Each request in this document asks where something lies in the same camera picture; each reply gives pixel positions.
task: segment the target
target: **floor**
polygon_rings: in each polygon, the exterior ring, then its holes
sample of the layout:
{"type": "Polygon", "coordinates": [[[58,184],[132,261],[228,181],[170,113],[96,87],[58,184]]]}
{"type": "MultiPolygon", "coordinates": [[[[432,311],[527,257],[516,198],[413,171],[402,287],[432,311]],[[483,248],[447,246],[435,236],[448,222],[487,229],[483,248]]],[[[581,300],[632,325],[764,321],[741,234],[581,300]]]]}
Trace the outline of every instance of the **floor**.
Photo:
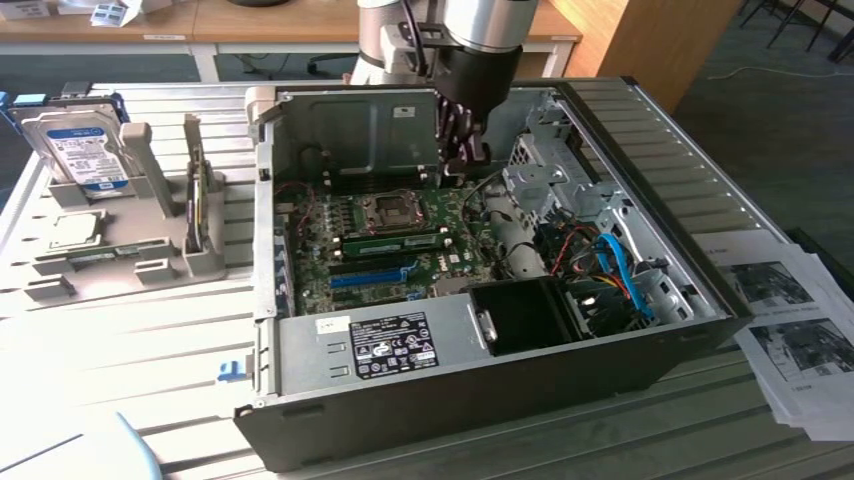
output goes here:
{"type": "MultiPolygon", "coordinates": [[[[841,264],[854,269],[854,81],[849,77],[801,78],[745,71],[727,80],[708,76],[741,66],[760,66],[808,74],[854,73],[854,55],[841,65],[824,57],[835,38],[819,37],[803,51],[812,28],[789,26],[769,50],[764,43],[779,20],[760,12],[743,29],[736,17],[696,81],[681,100],[675,119],[721,165],[748,195],[783,228],[799,226],[841,264]]],[[[0,90],[12,94],[56,93],[68,80],[94,82],[196,81],[185,56],[0,57],[0,90]]],[[[274,79],[316,78],[305,73],[308,55],[269,55],[250,59],[274,79]]],[[[264,80],[244,74],[233,56],[220,56],[222,80],[264,80]]],[[[325,62],[330,77],[348,71],[352,60],[325,62]]],[[[0,204],[20,174],[29,148],[8,125],[0,124],[2,169],[0,204]]]]}

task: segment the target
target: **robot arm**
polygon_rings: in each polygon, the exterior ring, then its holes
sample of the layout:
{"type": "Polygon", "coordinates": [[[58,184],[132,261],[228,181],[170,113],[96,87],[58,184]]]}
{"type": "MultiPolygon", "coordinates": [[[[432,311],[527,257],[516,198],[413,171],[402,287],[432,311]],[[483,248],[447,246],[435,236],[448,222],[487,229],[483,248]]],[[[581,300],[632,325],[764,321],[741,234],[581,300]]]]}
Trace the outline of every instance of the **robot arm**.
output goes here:
{"type": "Polygon", "coordinates": [[[507,98],[537,0],[358,0],[352,84],[418,83],[436,89],[436,141],[445,176],[489,162],[481,136],[507,98]],[[425,23],[413,23],[414,17],[425,23]]]}

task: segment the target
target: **table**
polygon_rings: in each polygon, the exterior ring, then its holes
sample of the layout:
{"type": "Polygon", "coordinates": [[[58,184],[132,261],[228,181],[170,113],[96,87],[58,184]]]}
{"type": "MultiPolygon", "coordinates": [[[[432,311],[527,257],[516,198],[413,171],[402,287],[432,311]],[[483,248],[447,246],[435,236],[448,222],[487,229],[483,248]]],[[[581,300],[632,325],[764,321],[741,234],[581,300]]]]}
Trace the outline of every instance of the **table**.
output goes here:
{"type": "MultiPolygon", "coordinates": [[[[540,1],[523,46],[547,55],[541,76],[561,77],[580,34],[540,1]]],[[[192,55],[201,82],[218,82],[216,55],[357,53],[356,0],[290,0],[248,8],[225,0],[189,0],[126,27],[90,27],[85,15],[0,22],[0,55],[192,55]]]]}
{"type": "MultiPolygon", "coordinates": [[[[185,152],[174,148],[182,142],[182,113],[200,114],[206,156],[226,177],[228,277],[48,309],[25,322],[0,322],[0,354],[17,345],[38,359],[62,359],[61,381],[44,383],[50,394],[28,395],[32,410],[40,402],[60,401],[60,387],[84,411],[118,410],[176,480],[281,478],[264,471],[221,417],[246,398],[248,382],[213,382],[220,360],[242,355],[253,342],[254,172],[242,113],[250,85],[257,83],[113,84],[96,85],[93,92],[118,91],[130,118],[150,123],[166,172],[180,172],[185,162],[185,152]]],[[[781,238],[639,88],[620,79],[579,79],[572,86],[689,232],[765,228],[781,238]]],[[[595,168],[605,173],[600,164],[595,168]]],[[[32,217],[50,201],[40,195],[45,182],[45,171],[30,159],[0,216],[0,231],[10,232],[12,242],[26,235],[32,217]]],[[[0,258],[5,267],[9,259],[0,258]]],[[[30,382],[36,373],[6,369],[5,385],[14,384],[16,374],[30,382]]],[[[683,363],[643,392],[317,465],[284,478],[771,480],[843,476],[852,466],[849,444],[812,443],[773,422],[744,357],[728,347],[683,363]]]]}

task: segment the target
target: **slatted metal table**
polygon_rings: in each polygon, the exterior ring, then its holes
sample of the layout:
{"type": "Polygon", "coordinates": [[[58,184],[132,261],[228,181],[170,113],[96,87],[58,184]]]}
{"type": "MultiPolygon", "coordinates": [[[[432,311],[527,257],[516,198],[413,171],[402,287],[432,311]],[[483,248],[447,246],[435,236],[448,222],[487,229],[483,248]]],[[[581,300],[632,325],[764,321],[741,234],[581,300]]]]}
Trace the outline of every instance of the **slatted metal table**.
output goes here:
{"type": "MultiPolygon", "coordinates": [[[[133,121],[152,125],[166,174],[182,172],[186,162],[182,114],[201,117],[206,157],[226,178],[226,278],[0,321],[0,353],[38,358],[25,376],[56,379],[45,405],[121,412],[162,472],[180,480],[276,478],[225,418],[249,398],[249,382],[213,381],[220,360],[246,353],[253,341],[253,148],[242,113],[250,85],[97,85],[93,92],[118,91],[133,121]]],[[[692,233],[767,228],[783,238],[639,89],[619,79],[572,85],[692,233]]],[[[54,208],[46,181],[32,159],[0,217],[6,276],[28,268],[9,264],[54,208]]],[[[278,478],[779,479],[852,471],[854,445],[812,443],[773,422],[744,357],[729,346],[683,363],[643,392],[278,478]]]]}

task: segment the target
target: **circuit board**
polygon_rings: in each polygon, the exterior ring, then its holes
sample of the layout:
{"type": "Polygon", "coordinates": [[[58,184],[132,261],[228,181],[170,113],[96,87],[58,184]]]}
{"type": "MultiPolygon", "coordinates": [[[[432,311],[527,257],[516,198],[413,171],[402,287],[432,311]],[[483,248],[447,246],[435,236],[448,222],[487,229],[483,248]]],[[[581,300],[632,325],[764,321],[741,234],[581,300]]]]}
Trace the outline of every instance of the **circuit board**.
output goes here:
{"type": "Polygon", "coordinates": [[[477,253],[493,239],[483,223],[471,227],[476,242],[465,234],[460,217],[465,193],[465,189],[424,189],[298,196],[289,212],[289,223],[302,228],[290,240],[296,314],[441,296],[493,280],[491,265],[477,253]],[[353,258],[360,253],[364,258],[353,258]],[[376,271],[394,280],[349,285],[365,277],[388,280],[364,273],[376,271]]]}

